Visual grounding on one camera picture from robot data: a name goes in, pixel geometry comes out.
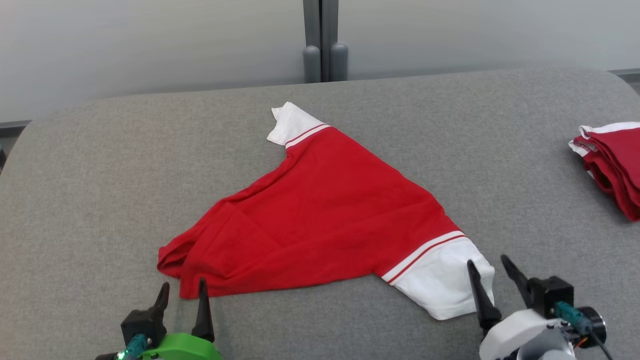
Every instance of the gray couch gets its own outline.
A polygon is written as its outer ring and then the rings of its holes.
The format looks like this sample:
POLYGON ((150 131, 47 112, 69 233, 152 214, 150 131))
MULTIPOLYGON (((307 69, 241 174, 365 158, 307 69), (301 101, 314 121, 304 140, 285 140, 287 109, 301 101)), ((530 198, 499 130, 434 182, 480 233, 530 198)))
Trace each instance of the gray couch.
MULTIPOLYGON (((265 137, 291 101, 431 191, 496 267, 496 305, 523 308, 499 261, 559 275, 607 322, 615 358, 640 348, 640 224, 567 146, 579 125, 637 121, 640 97, 590 69, 119 97, 30 124, 0 176, 0 359, 93 359, 167 280, 157 250, 218 199, 278 166, 265 137)), ((197 302, 172 286, 164 322, 197 302)), ((225 359, 475 359, 475 315, 439 322, 375 276, 212 298, 225 359)), ((597 349, 580 359, 602 359, 597 349)))

